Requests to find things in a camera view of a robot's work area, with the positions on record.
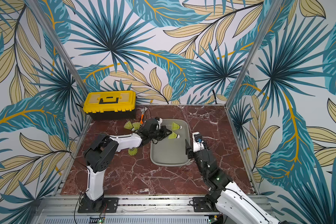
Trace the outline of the yellow-green shuttlecock one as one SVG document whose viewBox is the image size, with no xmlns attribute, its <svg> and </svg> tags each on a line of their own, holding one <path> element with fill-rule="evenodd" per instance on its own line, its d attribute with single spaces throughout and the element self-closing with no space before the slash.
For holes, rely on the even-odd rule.
<svg viewBox="0 0 336 224">
<path fill-rule="evenodd" d="M 172 132 L 169 136 L 168 136 L 169 139 L 179 139 L 180 138 L 180 135 L 175 133 L 175 132 Z"/>
</svg>

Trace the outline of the grey plastic storage tray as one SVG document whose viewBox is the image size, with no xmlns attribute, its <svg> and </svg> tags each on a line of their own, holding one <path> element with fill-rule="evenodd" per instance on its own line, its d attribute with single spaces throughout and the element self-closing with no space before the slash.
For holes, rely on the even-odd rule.
<svg viewBox="0 0 336 224">
<path fill-rule="evenodd" d="M 173 130 L 172 123 L 182 127 L 173 131 L 179 135 L 179 138 L 165 138 L 157 144 L 151 144 L 150 159 L 152 163 L 158 166 L 184 166 L 190 162 L 186 155 L 186 143 L 190 144 L 189 125 L 181 119 L 164 119 L 162 125 L 169 130 Z"/>
</svg>

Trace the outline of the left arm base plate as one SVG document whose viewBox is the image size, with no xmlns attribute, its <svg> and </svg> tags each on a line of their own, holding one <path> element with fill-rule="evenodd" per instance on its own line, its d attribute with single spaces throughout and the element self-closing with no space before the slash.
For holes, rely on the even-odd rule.
<svg viewBox="0 0 336 224">
<path fill-rule="evenodd" d="M 116 213 L 119 204 L 117 197 L 100 196 L 96 201 L 91 200 L 85 193 L 79 202 L 78 213 Z"/>
</svg>

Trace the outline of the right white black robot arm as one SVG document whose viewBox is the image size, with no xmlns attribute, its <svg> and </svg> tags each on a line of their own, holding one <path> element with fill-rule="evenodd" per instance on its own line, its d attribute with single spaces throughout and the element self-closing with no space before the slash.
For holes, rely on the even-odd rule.
<svg viewBox="0 0 336 224">
<path fill-rule="evenodd" d="M 212 151 L 200 137 L 193 146 L 186 143 L 186 155 L 194 159 L 210 193 L 205 195 L 207 207 L 215 209 L 237 224 L 287 224 L 263 210 L 248 197 L 218 165 Z"/>
</svg>

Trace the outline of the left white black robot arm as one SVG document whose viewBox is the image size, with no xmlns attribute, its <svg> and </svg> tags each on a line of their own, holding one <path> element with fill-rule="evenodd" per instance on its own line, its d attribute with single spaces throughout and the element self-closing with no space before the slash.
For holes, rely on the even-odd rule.
<svg viewBox="0 0 336 224">
<path fill-rule="evenodd" d="M 88 179 L 84 200 L 101 206 L 104 198 L 103 182 L 105 170 L 112 162 L 114 155 L 123 149 L 142 147 L 150 142 L 158 143 L 173 134 L 162 125 L 163 119 L 148 119 L 143 126 L 127 135 L 101 134 L 84 153 L 87 164 Z"/>
</svg>

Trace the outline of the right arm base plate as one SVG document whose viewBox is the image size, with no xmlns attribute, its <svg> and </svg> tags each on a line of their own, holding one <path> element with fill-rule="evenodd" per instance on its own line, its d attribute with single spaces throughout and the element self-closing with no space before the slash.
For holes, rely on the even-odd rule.
<svg viewBox="0 0 336 224">
<path fill-rule="evenodd" d="M 193 197 L 189 204 L 193 206 L 194 212 L 218 212 L 216 206 L 206 197 Z"/>
</svg>

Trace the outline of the yellow-green shuttlecock two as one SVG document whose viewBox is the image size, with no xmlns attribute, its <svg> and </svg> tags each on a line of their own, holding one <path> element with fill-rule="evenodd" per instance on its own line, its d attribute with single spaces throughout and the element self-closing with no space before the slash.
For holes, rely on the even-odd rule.
<svg viewBox="0 0 336 224">
<path fill-rule="evenodd" d="M 182 129 L 183 127 L 175 122 L 172 122 L 171 128 L 172 128 L 172 131 L 176 131 L 176 130 Z"/>
</svg>

